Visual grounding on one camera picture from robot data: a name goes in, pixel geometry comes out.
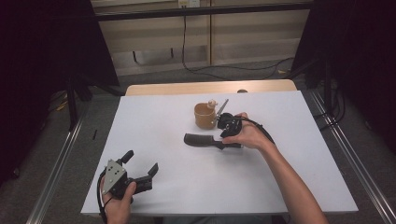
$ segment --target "white table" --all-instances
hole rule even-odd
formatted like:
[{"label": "white table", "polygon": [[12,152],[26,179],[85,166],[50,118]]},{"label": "white table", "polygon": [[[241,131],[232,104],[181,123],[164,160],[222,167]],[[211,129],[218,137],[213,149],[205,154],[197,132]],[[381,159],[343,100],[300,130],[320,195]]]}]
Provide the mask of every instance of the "white table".
[{"label": "white table", "polygon": [[281,153],[326,213],[358,208],[299,91],[137,95],[120,100],[106,146],[81,213],[97,216],[96,180],[109,159],[132,149],[129,177],[160,170],[153,189],[134,196],[142,216],[265,215],[286,213],[271,171],[257,150],[190,147],[185,133],[213,134],[194,124],[197,103],[229,99],[224,112],[245,111],[272,135]]}]

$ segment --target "power outlet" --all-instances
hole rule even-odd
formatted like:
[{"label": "power outlet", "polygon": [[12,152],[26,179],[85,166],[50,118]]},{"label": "power outlet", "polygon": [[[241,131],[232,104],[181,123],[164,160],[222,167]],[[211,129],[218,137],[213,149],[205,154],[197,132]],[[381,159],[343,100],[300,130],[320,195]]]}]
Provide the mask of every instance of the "power outlet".
[{"label": "power outlet", "polygon": [[188,6],[189,6],[189,0],[178,0],[179,8],[188,7]]},{"label": "power outlet", "polygon": [[200,0],[190,0],[189,7],[199,7],[199,6],[200,6]]},{"label": "power outlet", "polygon": [[201,5],[200,0],[178,0],[178,7],[199,7]]}]

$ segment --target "orange mug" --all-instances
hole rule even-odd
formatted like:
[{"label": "orange mug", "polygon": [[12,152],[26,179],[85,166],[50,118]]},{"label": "orange mug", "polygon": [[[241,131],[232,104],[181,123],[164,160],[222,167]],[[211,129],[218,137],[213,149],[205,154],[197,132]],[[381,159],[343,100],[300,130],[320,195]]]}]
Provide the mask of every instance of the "orange mug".
[{"label": "orange mug", "polygon": [[216,126],[216,113],[208,103],[197,104],[194,108],[195,124],[202,129],[213,129]]}]

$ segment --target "black controller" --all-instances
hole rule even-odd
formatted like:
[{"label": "black controller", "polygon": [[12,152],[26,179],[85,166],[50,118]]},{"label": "black controller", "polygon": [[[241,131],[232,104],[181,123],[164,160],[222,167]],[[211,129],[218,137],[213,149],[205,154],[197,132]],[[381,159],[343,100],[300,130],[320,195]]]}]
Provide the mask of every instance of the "black controller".
[{"label": "black controller", "polygon": [[275,143],[271,135],[262,127],[262,125],[251,119],[243,118],[241,116],[233,116],[230,113],[223,113],[219,117],[218,128],[223,130],[220,136],[225,138],[239,134],[242,130],[242,120],[254,124],[272,143]]},{"label": "black controller", "polygon": [[[152,166],[152,168],[148,171],[148,175],[139,178],[128,178],[127,172],[124,168],[122,168],[122,164],[128,162],[128,160],[131,159],[133,155],[134,152],[130,150],[121,159],[116,161],[109,160],[107,167],[99,175],[96,196],[99,204],[100,216],[105,223],[107,223],[105,211],[106,203],[102,206],[100,193],[107,194],[110,192],[112,196],[111,199],[115,198],[120,200],[123,198],[125,190],[132,182],[136,183],[136,190],[134,191],[134,194],[152,189],[152,177],[154,177],[159,170],[158,163],[155,163],[154,166]],[[105,181],[103,189],[100,191],[100,183],[103,176],[105,177]]]}]

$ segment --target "human arm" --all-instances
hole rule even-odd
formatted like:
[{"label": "human arm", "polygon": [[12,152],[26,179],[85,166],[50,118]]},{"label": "human arm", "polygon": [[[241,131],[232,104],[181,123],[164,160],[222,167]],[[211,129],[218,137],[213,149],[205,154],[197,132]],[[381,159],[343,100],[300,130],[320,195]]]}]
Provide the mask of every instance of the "human arm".
[{"label": "human arm", "polygon": [[[105,178],[103,177],[100,183],[102,191]],[[107,224],[126,224],[131,215],[131,198],[136,190],[136,183],[132,182],[125,190],[125,194],[121,200],[112,198],[110,192],[102,194],[102,202],[105,204],[107,215]]]},{"label": "human arm", "polygon": [[265,135],[252,123],[242,122],[241,133],[223,139],[224,144],[239,143],[257,148],[270,167],[283,200],[295,223],[328,223],[318,202],[286,159]]}]

